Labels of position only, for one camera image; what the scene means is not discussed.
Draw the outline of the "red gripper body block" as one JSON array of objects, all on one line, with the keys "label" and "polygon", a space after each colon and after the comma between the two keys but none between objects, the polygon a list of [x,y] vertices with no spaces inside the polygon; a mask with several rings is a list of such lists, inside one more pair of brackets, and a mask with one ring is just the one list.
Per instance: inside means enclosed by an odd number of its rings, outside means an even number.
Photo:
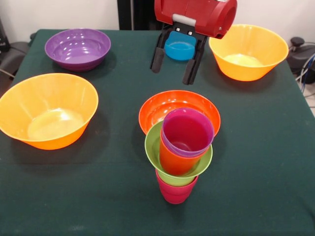
[{"label": "red gripper body block", "polygon": [[221,39],[230,29],[237,10],[236,0],[156,0],[158,21],[173,31]]}]

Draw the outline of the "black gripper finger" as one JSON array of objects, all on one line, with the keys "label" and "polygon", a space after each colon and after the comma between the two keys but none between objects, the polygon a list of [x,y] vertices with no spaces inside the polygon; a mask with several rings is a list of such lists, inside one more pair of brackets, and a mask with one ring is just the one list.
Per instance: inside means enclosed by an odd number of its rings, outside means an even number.
[{"label": "black gripper finger", "polygon": [[202,34],[193,34],[193,36],[196,38],[195,53],[193,58],[188,61],[185,69],[183,76],[183,83],[185,85],[192,85],[194,83],[204,53],[205,43],[208,39],[208,36]]},{"label": "black gripper finger", "polygon": [[163,26],[162,30],[161,30],[161,34],[159,35],[159,38],[157,40],[157,45],[155,47],[155,51],[154,51],[154,55],[152,58],[152,62],[150,65],[150,69],[154,72],[154,73],[159,73],[162,63],[163,63],[163,59],[165,56],[165,43],[166,40],[168,39],[171,31],[173,30],[173,26],[172,25],[165,25]]}]

